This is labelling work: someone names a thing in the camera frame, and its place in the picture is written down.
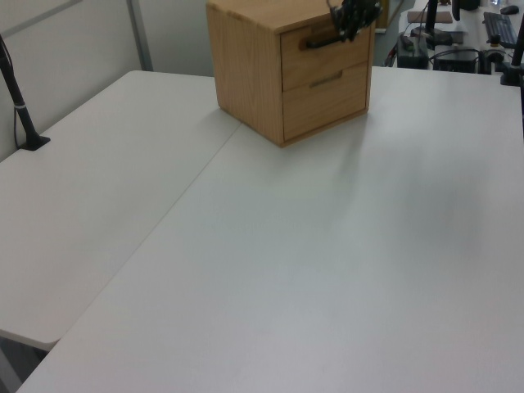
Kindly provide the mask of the black Franka gripper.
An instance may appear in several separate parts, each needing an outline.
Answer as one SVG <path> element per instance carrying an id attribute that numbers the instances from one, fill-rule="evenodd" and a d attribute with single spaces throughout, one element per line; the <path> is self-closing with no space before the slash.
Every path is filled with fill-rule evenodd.
<path id="1" fill-rule="evenodd" d="M 353 42 L 365 25 L 371 25 L 382 13 L 379 1 L 344 0 L 340 4 L 327 1 L 333 24 L 341 41 Z"/>

